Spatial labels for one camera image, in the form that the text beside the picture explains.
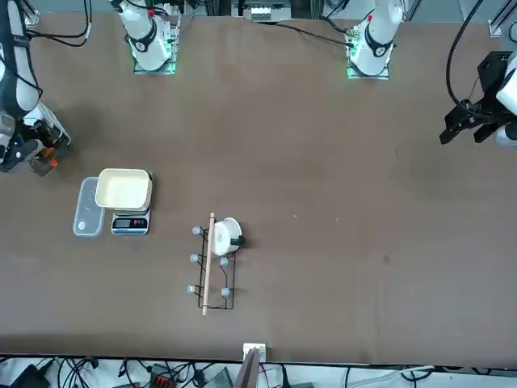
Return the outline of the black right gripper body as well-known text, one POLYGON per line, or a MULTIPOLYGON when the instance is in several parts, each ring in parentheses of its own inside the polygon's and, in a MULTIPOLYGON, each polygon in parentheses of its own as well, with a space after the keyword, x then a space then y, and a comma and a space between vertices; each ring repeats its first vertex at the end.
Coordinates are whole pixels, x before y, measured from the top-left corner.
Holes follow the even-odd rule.
POLYGON ((46 148, 56 148, 61 139, 61 130, 46 120, 37 120, 32 128, 36 131, 37 138, 46 148))

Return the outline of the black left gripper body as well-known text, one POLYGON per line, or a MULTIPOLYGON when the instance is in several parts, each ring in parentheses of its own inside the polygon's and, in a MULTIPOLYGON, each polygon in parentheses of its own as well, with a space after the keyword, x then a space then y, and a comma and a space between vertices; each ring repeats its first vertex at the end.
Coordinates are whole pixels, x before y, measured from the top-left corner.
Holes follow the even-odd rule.
POLYGON ((483 96, 466 103, 470 124, 503 123, 516 117, 516 51, 492 51, 477 67, 483 96))

